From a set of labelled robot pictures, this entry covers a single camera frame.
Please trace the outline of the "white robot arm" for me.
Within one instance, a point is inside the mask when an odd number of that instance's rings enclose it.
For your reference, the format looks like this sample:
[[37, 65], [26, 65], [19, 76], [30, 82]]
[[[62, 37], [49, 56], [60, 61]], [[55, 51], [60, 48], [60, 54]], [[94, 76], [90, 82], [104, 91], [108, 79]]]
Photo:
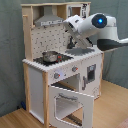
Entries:
[[82, 19], [78, 15], [63, 21], [66, 30], [84, 49], [92, 46], [89, 37], [97, 34], [97, 47], [101, 51], [128, 46], [128, 38], [120, 40], [117, 33], [116, 18], [103, 13], [95, 13]]

